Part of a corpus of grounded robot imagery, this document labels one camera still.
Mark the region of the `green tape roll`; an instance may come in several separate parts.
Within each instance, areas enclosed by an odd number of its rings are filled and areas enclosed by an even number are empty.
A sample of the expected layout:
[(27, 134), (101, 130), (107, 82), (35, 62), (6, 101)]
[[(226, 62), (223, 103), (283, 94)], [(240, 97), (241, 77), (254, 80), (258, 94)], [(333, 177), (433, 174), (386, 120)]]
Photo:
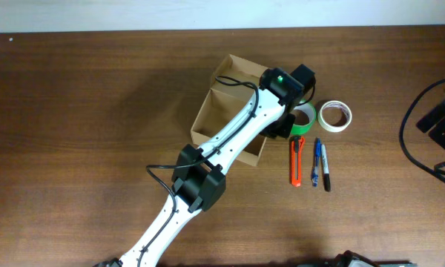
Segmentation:
[(317, 112), (314, 106), (303, 99), (300, 105), (295, 107), (291, 112), (294, 115), (294, 124), (291, 128), (291, 135), (303, 135), (306, 134), (314, 124), (317, 118)]

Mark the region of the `brown cardboard box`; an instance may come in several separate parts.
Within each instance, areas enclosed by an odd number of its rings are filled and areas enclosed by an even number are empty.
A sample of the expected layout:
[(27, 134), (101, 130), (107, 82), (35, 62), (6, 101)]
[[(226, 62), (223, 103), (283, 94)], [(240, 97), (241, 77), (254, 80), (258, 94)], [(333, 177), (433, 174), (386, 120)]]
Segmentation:
[(210, 89), (191, 127), (191, 139), (195, 145), (207, 142), (223, 129), (247, 104), (253, 90), (244, 86), (229, 87), (215, 80), (217, 76), (229, 76), (241, 82), (259, 83), (266, 66), (227, 55), (211, 76)]

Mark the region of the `red utility knife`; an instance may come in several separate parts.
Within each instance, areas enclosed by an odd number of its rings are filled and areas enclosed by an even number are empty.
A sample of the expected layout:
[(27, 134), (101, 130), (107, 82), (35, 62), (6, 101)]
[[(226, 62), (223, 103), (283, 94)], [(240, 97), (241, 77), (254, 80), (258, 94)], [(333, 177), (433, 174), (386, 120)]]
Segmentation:
[(305, 138), (300, 135), (293, 136), (290, 139), (290, 183), (294, 187), (302, 185), (302, 151), (305, 144)]

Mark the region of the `cream masking tape roll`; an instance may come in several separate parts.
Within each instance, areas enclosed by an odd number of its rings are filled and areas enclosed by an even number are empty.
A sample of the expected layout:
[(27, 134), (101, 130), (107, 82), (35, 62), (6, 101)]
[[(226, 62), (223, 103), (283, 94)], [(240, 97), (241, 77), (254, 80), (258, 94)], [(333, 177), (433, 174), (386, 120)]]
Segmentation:
[(338, 100), (320, 103), (317, 121), (322, 129), (340, 133), (351, 125), (352, 120), (352, 111), (346, 103)]

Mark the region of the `blue pen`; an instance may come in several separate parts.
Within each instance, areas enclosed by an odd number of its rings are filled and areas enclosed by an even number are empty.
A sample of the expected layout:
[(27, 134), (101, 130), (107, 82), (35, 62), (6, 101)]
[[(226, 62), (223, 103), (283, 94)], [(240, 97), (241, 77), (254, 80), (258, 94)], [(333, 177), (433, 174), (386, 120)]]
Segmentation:
[(314, 143), (314, 164), (312, 166), (311, 171), (311, 182), (313, 187), (317, 187), (318, 185), (318, 169), (319, 169), (319, 160), (320, 160), (320, 149), (321, 149), (321, 142), (319, 138), (315, 139)]

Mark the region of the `black and white marker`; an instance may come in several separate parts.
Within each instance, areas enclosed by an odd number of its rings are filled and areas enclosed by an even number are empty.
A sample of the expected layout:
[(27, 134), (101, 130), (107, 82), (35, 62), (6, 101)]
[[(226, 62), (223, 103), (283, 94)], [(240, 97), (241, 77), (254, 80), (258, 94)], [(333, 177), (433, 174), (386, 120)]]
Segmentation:
[(325, 191), (331, 191), (331, 180), (329, 176), (329, 164), (326, 153), (326, 146), (324, 144), (321, 145), (321, 159), (323, 165), (323, 187)]

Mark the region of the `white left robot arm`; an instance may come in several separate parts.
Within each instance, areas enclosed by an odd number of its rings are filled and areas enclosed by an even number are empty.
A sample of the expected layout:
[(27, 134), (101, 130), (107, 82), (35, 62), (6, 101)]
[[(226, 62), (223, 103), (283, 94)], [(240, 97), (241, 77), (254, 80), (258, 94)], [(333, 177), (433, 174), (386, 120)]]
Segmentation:
[(178, 233), (195, 216), (211, 208), (225, 191), (226, 174), (255, 137), (288, 138), (295, 117), (292, 111), (304, 104), (307, 92), (314, 92), (315, 74), (305, 65), (291, 73), (276, 67), (263, 72), (259, 82), (241, 82), (216, 76), (225, 86), (244, 85), (254, 92), (241, 111), (218, 133), (198, 147), (186, 145), (174, 165), (147, 165), (173, 172), (168, 198), (137, 243), (119, 258), (103, 266), (155, 266)]

